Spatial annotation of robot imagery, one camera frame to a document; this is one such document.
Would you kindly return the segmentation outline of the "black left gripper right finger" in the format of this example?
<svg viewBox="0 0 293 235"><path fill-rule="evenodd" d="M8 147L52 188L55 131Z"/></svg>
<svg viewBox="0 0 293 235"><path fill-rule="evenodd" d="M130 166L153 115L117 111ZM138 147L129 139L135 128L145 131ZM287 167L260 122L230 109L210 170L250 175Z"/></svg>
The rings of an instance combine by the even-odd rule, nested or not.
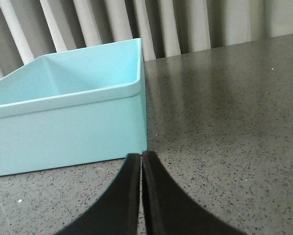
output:
<svg viewBox="0 0 293 235"><path fill-rule="evenodd" d="M142 191L149 235L241 235L221 221L173 180L154 151L142 154Z"/></svg>

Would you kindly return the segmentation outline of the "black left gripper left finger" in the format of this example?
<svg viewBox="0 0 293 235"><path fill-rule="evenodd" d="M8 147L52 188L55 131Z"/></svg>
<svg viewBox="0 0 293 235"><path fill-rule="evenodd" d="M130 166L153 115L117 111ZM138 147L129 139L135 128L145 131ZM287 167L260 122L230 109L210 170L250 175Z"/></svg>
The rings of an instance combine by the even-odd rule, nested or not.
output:
<svg viewBox="0 0 293 235"><path fill-rule="evenodd" d="M140 154L128 154L99 199L58 235L135 235L140 203Z"/></svg>

